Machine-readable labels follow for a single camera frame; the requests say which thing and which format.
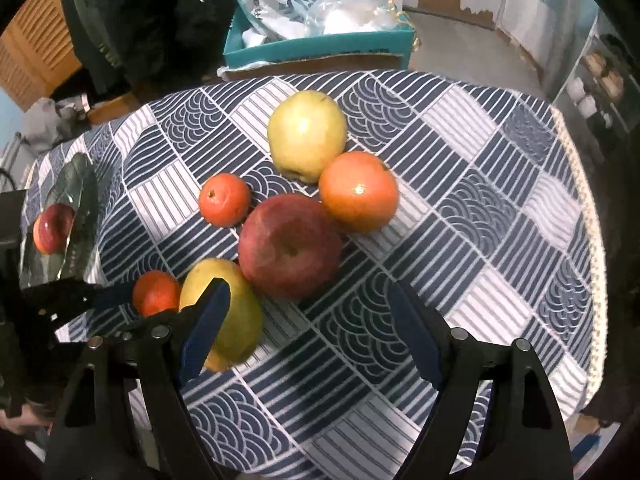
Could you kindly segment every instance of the pear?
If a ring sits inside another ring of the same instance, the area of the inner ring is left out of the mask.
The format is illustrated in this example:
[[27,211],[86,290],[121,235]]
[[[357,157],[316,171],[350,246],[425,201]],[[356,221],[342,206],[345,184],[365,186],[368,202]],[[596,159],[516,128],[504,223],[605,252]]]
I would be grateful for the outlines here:
[[291,180],[314,184],[344,151],[347,120],[327,94],[305,90],[274,110],[267,137],[276,170]]
[[207,258],[187,274],[178,309],[195,304],[213,278],[229,284],[231,304],[205,362],[212,372],[223,372],[246,361],[262,336],[262,306],[240,267],[229,260]]

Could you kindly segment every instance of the table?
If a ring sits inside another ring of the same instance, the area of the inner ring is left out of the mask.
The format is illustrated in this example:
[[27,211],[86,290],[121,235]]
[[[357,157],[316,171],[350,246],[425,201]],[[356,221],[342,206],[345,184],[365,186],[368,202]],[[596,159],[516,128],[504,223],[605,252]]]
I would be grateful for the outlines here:
[[[270,113],[303,89],[340,105],[347,149],[392,168],[400,206],[380,232],[350,238],[324,294],[297,305],[264,300],[264,338],[245,364],[187,384],[185,403],[214,458],[280,478],[391,478],[436,397],[394,331],[385,291],[400,277],[479,340],[528,339],[562,416],[584,406],[602,380],[606,344],[598,219],[561,114],[516,91],[373,71],[180,92],[39,160],[23,224],[65,161],[84,152],[100,203],[87,280],[132,280],[151,269],[180,278],[202,258],[233,259],[238,233],[200,217],[199,187],[230,172],[251,185],[255,202],[283,192],[316,198],[315,187],[274,170],[266,139]],[[108,334],[134,318],[129,305],[89,312],[68,334]],[[453,470],[473,460],[490,388],[479,385]]]

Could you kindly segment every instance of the orange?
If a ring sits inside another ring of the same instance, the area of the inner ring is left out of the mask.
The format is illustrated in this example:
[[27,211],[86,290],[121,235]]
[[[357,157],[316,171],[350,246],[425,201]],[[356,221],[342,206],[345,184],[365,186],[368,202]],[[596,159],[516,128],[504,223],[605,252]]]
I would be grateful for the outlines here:
[[251,192],[238,176],[220,173],[202,186],[198,206],[203,218],[217,227],[233,227],[249,211]]
[[180,283],[162,270],[140,276],[133,287],[133,306],[140,316],[148,317],[162,310],[178,310]]
[[393,218],[400,195],[393,173],[375,155],[348,152],[322,172],[320,199],[344,229],[366,233]]

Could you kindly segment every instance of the apple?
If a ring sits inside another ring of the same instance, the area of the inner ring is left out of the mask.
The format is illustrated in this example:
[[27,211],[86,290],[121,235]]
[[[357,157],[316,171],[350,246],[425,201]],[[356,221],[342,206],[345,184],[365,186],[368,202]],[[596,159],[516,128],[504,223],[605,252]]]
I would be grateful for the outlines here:
[[342,241],[319,202],[283,194],[262,202],[240,233],[242,273],[273,298],[300,301],[338,273]]
[[67,204],[49,206],[33,225],[33,242],[42,254],[62,253],[76,212]]

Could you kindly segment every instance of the screw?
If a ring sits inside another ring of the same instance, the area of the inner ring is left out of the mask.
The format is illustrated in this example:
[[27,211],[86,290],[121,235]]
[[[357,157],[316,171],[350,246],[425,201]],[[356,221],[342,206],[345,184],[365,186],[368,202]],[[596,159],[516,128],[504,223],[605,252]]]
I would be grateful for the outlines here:
[[527,352],[531,348],[531,343],[526,339],[516,339],[516,346],[523,352]]
[[169,329],[167,327],[165,327],[164,325],[158,325],[153,327],[153,330],[151,331],[151,336],[154,339],[162,339],[163,337],[166,337],[169,333]]
[[464,328],[460,328],[459,326],[451,329],[451,336],[453,339],[457,339],[458,341],[464,341],[467,337],[469,337],[469,332],[467,332]]
[[96,348],[98,348],[102,343],[104,342],[104,339],[102,339],[99,335],[95,335],[93,336],[91,339],[89,339],[89,341],[87,342],[87,344],[89,345],[89,348],[91,350],[95,350]]

